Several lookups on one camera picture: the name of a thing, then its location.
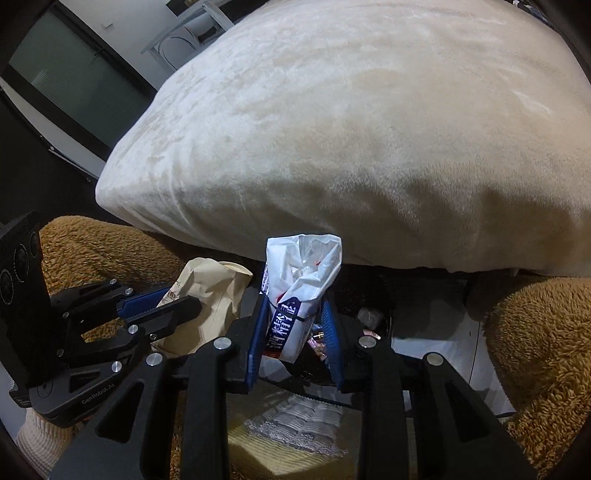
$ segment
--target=kraft paper bag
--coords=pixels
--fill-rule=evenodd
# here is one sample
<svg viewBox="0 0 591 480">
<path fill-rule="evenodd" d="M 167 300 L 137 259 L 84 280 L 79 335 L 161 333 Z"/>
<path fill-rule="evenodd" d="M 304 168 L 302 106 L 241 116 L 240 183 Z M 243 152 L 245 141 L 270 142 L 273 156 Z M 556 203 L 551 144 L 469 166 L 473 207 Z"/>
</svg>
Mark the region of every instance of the kraft paper bag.
<svg viewBox="0 0 591 480">
<path fill-rule="evenodd" d="M 187 355 L 223 336 L 238 318 L 242 295 L 251 278 L 252 272 L 235 263 L 211 258 L 191 260 L 158 306 L 191 295 L 201 301 L 201 313 L 152 345 L 169 356 Z"/>
</svg>

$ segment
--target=gray object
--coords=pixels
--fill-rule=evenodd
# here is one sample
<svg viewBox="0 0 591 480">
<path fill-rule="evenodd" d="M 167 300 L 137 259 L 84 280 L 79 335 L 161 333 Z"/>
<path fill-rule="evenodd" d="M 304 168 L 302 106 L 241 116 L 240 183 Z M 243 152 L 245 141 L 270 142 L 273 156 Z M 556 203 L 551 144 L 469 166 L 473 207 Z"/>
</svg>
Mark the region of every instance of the gray object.
<svg viewBox="0 0 591 480">
<path fill-rule="evenodd" d="M 371 331 L 375 331 L 384 319 L 384 314 L 379 310 L 361 307 L 357 313 L 357 319 Z"/>
<path fill-rule="evenodd" d="M 226 348 L 230 348 L 232 346 L 232 341 L 228 337 L 216 338 L 213 341 L 213 346 L 218 350 L 225 350 Z"/>
<path fill-rule="evenodd" d="M 429 365 L 439 367 L 440 365 L 443 365 L 443 357 L 439 355 L 439 353 L 432 352 L 427 354 L 427 362 Z"/>
<path fill-rule="evenodd" d="M 364 335 L 359 339 L 359 344 L 363 348 L 373 348 L 376 346 L 377 343 L 378 341 L 374 337 L 369 335 Z"/>
<path fill-rule="evenodd" d="M 151 367 L 155 367 L 156 365 L 159 365 L 160 363 L 162 363 L 162 354 L 160 353 L 151 353 L 146 357 L 146 363 L 151 366 Z"/>
</svg>

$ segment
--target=blue gripper pad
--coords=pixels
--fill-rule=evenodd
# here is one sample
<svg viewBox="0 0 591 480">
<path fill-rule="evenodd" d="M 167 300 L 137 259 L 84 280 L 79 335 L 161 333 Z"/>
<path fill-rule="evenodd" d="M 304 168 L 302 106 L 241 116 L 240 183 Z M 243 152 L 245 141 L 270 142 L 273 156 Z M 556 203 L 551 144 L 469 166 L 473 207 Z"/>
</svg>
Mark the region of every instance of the blue gripper pad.
<svg viewBox="0 0 591 480">
<path fill-rule="evenodd" d="M 134 295 L 128 299 L 121 300 L 117 304 L 117 313 L 119 314 L 119 318 L 129 319 L 156 308 L 158 303 L 160 303 L 160 300 L 162 300 L 162 297 L 166 295 L 166 292 L 168 292 L 169 289 L 170 286 L 159 286 L 139 293 L 138 295 Z"/>
<path fill-rule="evenodd" d="M 248 391 L 252 390 L 258 379 L 258 371 L 261 366 L 262 351 L 265 348 L 267 339 L 267 326 L 269 325 L 269 298 L 261 294 L 261 308 L 258 312 L 255 310 L 256 325 L 252 335 L 252 342 L 248 348 L 248 360 L 246 366 L 246 385 Z"/>
<path fill-rule="evenodd" d="M 326 345 L 326 362 L 330 370 L 330 377 L 338 389 L 343 387 L 345 381 L 345 359 L 339 333 L 336 326 L 338 312 L 333 311 L 328 299 L 323 297 L 320 304 L 320 323 L 324 330 L 324 343 Z"/>
</svg>

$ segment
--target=white pillow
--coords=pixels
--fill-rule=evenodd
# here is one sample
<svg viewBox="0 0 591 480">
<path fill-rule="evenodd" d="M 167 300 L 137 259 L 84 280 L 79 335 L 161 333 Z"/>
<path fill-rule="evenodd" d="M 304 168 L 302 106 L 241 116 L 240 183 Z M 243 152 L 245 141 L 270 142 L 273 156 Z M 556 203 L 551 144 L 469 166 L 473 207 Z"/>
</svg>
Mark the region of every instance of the white pillow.
<svg viewBox="0 0 591 480">
<path fill-rule="evenodd" d="M 504 0 L 284 0 L 175 73 L 115 147 L 101 206 L 264 260 L 591 274 L 591 86 Z"/>
</svg>

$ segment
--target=plastic packaging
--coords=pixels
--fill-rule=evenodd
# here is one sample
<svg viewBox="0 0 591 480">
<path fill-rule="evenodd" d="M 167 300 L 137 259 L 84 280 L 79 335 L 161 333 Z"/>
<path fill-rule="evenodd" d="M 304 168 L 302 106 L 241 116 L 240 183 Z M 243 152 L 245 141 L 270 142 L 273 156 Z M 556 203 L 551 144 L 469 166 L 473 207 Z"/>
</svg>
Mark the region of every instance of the plastic packaging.
<svg viewBox="0 0 591 480">
<path fill-rule="evenodd" d="M 266 356 L 296 361 L 320 299 L 339 273 L 341 260 L 342 245 L 336 235 L 267 240 L 267 266 L 261 288 L 271 303 Z"/>
</svg>

